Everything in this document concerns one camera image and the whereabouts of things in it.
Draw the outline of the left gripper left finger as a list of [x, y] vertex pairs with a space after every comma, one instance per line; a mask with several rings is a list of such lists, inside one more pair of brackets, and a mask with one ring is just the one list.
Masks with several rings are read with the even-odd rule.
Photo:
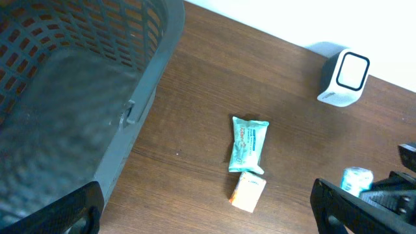
[[104, 198], [97, 181], [92, 181], [39, 211], [1, 229], [1, 233], [98, 233]]

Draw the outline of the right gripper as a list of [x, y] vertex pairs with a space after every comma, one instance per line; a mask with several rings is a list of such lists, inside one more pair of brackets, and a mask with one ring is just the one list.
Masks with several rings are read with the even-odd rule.
[[[416, 172], [416, 144], [399, 144], [398, 152], [403, 166]], [[374, 182], [359, 197], [383, 211], [415, 216], [415, 178], [404, 172], [391, 171], [387, 179]]]

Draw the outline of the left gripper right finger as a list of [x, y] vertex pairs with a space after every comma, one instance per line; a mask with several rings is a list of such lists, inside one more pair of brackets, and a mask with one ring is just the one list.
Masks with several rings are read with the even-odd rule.
[[316, 179], [310, 203], [319, 233], [415, 234], [415, 226], [379, 209], [325, 179]]

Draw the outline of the teal Kleenex tissue pack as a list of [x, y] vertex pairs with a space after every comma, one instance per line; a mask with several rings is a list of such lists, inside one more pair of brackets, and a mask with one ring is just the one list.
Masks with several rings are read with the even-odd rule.
[[355, 197], [370, 189], [374, 175], [371, 170], [360, 167], [345, 168], [340, 188]]

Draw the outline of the orange Kleenex tissue pack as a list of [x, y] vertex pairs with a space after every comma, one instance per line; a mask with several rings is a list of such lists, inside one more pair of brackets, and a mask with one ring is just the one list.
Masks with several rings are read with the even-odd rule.
[[251, 172], [242, 172], [229, 202], [232, 206], [254, 212], [267, 181]]

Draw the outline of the grey plastic mesh basket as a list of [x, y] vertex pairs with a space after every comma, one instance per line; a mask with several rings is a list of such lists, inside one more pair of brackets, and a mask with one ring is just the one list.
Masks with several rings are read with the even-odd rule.
[[1, 3], [1, 226], [108, 200], [183, 32], [182, 0]]

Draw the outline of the teal wet wipes packet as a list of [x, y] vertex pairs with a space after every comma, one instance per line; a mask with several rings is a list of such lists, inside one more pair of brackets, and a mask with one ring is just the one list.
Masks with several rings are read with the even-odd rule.
[[260, 167], [261, 152], [265, 142], [268, 121], [243, 120], [232, 117], [234, 142], [229, 162], [229, 172], [264, 174]]

